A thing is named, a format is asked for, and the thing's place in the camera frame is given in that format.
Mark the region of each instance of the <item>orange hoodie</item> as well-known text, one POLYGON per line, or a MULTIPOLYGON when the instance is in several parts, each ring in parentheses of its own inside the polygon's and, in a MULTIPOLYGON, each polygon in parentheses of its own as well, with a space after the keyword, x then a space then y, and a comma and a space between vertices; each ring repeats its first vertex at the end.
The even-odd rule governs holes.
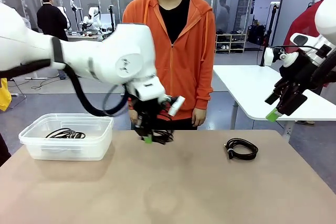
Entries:
POLYGON ((216 36, 215 16, 208 3, 190 0, 187 24, 174 44, 168 37, 158 0, 132 1, 122 21, 145 24, 151 29, 158 77, 168 95, 186 99, 172 119, 191 118, 194 108, 205 110, 213 91, 216 36))

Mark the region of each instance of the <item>black jacket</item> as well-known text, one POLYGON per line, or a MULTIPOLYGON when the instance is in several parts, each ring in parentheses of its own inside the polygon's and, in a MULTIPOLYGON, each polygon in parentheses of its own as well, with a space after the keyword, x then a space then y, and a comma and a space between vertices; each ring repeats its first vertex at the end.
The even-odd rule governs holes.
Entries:
POLYGON ((43 4, 37 11, 37 25, 43 34, 51 35, 61 40, 68 41, 64 31, 67 29, 67 19, 56 6, 43 4))

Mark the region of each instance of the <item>black shirt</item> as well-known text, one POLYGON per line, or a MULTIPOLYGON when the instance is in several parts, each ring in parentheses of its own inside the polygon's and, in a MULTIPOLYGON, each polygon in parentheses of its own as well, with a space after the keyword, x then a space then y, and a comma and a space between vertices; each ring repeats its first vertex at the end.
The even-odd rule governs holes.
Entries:
POLYGON ((67 19, 60 9, 51 4, 43 4, 37 11, 36 16, 37 25, 43 31, 43 34, 68 41, 64 31, 68 26, 67 19))
POLYGON ((189 4, 190 0, 182 0, 176 8, 171 10, 166 10, 160 6, 160 13, 172 44, 174 44, 187 24, 189 4))

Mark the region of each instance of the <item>hoodie drawstring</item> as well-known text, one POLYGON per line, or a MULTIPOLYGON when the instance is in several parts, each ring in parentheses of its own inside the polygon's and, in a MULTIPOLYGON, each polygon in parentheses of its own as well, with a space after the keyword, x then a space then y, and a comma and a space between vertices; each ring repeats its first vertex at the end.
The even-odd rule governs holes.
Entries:
POLYGON ((204 57, 206 54, 206 45, 208 42, 208 16, 209 16, 209 12, 206 13, 206 17, 205 17, 205 41, 204 41, 204 51, 202 54, 201 61, 204 61, 204 57))
POLYGON ((146 25, 147 22, 147 15, 148 15, 148 6, 149 6, 150 0, 147 0, 146 2, 146 8, 145 8, 145 16, 143 17, 143 23, 146 25))

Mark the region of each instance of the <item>hand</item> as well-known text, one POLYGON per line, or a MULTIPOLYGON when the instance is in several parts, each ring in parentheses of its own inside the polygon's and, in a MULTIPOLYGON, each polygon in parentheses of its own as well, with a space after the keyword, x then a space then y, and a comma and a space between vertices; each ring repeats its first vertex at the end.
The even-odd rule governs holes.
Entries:
POLYGON ((133 124, 138 123, 138 113, 135 110, 128 110, 128 113, 130 114, 131 122, 133 124))
POLYGON ((192 123, 194 127, 201 126, 206 119, 206 110, 194 108, 192 123))

